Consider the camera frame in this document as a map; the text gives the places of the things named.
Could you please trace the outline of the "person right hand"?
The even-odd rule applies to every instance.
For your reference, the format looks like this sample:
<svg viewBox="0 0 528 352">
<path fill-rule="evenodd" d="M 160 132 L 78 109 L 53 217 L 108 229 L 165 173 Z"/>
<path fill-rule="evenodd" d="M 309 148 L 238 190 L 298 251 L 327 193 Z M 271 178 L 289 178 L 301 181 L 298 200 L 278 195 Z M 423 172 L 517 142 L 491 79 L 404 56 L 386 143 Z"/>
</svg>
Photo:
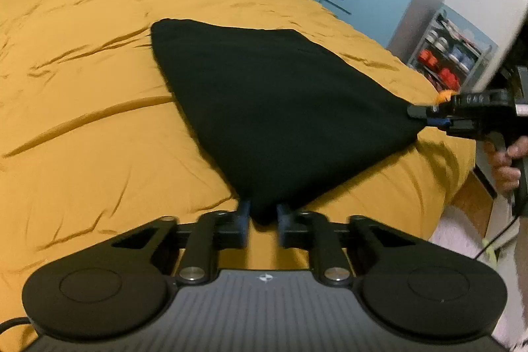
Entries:
<svg viewBox="0 0 528 352">
<path fill-rule="evenodd" d="M 499 151 L 491 142 L 484 143 L 484 152 L 491 167 L 497 190 L 503 196 L 519 187 L 521 173 L 513 161 L 527 156 L 528 138 L 522 136 L 505 151 Z"/>
</svg>

